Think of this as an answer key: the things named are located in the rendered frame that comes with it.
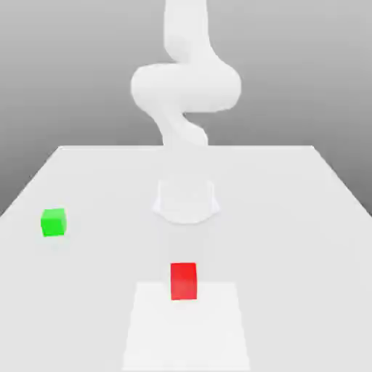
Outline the small red cube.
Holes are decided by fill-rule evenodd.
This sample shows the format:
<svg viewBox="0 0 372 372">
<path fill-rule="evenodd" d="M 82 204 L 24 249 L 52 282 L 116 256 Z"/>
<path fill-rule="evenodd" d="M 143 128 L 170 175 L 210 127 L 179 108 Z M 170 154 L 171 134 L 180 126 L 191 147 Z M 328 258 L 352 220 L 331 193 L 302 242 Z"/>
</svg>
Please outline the small red cube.
<svg viewBox="0 0 372 372">
<path fill-rule="evenodd" d="M 195 300 L 198 293 L 198 279 L 195 262 L 171 263 L 171 299 Z"/>
</svg>

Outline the small green cube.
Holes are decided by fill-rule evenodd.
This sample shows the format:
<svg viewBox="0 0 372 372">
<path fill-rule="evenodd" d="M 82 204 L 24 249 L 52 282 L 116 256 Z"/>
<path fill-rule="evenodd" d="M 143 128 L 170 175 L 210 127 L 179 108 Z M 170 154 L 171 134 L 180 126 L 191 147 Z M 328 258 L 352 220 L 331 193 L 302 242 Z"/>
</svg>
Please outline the small green cube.
<svg viewBox="0 0 372 372">
<path fill-rule="evenodd" d="M 41 231 L 44 237 L 61 236 L 67 230 L 67 218 L 63 208 L 44 209 L 41 215 Z"/>
</svg>

